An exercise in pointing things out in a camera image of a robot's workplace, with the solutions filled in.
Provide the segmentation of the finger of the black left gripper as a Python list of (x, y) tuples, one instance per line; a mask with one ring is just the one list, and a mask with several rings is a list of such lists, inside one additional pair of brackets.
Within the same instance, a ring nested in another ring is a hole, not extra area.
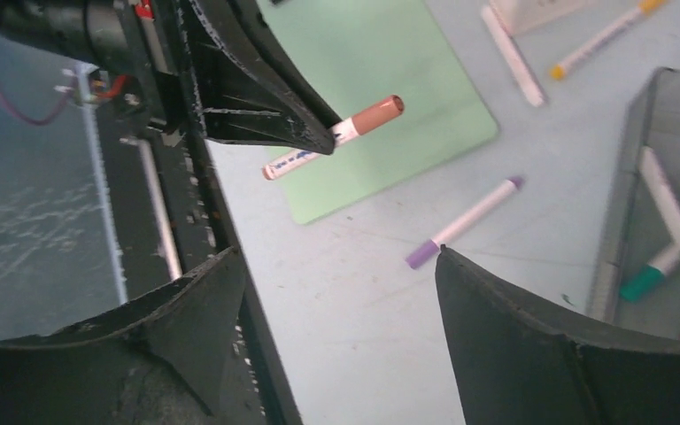
[(299, 72), (256, 1), (180, 1), (184, 93), (199, 138), (330, 154), (337, 113)]

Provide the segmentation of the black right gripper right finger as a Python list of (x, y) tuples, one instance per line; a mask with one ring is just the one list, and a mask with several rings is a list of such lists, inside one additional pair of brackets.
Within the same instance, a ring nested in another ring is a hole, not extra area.
[(680, 340), (554, 304), (443, 247), (436, 288), (469, 424), (680, 424)]

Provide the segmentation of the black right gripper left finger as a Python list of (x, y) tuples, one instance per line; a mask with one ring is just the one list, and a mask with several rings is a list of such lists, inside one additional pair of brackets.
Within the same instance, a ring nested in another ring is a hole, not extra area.
[(218, 417), (245, 272), (229, 248), (106, 313), (0, 341), (0, 424)]

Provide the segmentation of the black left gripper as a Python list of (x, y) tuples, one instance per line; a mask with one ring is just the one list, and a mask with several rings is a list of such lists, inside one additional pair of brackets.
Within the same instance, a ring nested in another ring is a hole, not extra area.
[(148, 124), (199, 129), (189, 1), (0, 1), (0, 35), (135, 79)]

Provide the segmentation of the brown capped white marker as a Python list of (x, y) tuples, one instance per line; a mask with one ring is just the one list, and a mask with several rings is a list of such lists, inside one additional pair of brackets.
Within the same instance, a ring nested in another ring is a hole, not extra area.
[[(334, 148), (338, 148), (396, 119), (404, 113), (405, 108), (405, 103), (400, 96), (390, 95), (357, 112), (350, 118), (340, 121), (330, 129)], [(319, 157), (322, 157), (322, 154), (295, 149), (264, 165), (262, 174), (268, 181), (274, 181)]]

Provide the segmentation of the purple capped marker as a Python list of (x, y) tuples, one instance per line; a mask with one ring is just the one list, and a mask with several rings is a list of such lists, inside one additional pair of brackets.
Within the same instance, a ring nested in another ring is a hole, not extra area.
[(494, 190), (421, 243), (405, 258), (405, 263), (412, 269), (418, 269), (423, 266), (440, 252), (440, 247), (443, 244), (451, 242), (457, 236), (472, 228), (479, 220), (503, 204), (510, 196), (519, 192), (524, 186), (525, 181), (525, 177), (521, 175), (506, 178)]

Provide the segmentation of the teal capped white marker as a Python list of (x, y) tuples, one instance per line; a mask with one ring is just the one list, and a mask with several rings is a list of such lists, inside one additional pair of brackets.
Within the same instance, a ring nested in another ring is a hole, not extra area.
[(628, 302), (637, 302), (650, 293), (671, 275), (680, 265), (680, 256), (674, 244), (670, 243), (650, 259), (638, 273), (623, 283), (620, 297)]

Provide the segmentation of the green capped short marker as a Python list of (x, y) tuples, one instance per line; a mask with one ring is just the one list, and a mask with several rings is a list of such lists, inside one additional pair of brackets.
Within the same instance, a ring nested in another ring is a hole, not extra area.
[(641, 149), (638, 170), (680, 256), (680, 204), (651, 147)]

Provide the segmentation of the transparent grey drawer box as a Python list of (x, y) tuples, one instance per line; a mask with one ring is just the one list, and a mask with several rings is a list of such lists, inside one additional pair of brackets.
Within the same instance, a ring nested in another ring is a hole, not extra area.
[(622, 123), (587, 313), (653, 336), (680, 337), (680, 70), (660, 68)]

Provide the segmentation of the green clipboard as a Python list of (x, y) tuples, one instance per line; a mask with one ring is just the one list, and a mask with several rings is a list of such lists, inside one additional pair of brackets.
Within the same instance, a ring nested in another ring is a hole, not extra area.
[(318, 220), (493, 139), (498, 125), (422, 1), (259, 5), (336, 113), (330, 155), (274, 150), (292, 218)]

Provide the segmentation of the white marker pen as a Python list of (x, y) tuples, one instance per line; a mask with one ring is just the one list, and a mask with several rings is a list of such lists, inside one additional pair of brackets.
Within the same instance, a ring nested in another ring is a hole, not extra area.
[(544, 91), (490, 5), (482, 7), (481, 18), (525, 100), (534, 107), (545, 105)]

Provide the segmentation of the white file organizer rack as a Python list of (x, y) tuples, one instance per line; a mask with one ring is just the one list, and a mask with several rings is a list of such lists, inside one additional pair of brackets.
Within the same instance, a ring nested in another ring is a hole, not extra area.
[(577, 12), (591, 0), (490, 0), (488, 5), (509, 35), (520, 35)]

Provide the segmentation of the yellow capped pen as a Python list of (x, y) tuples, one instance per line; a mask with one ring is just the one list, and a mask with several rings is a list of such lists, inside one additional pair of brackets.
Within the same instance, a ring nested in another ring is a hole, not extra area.
[(654, 13), (666, 2), (666, 0), (637, 1), (635, 6), (553, 65), (549, 70), (550, 77), (555, 81), (565, 79), (591, 56), (599, 53), (610, 42), (631, 30), (639, 21)]

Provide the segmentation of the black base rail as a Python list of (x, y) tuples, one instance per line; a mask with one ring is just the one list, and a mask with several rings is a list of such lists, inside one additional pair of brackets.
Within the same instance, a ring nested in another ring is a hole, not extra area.
[(97, 140), (129, 298), (161, 296), (134, 342), (213, 424), (299, 424), (264, 310), (203, 143), (174, 147), (114, 104)]

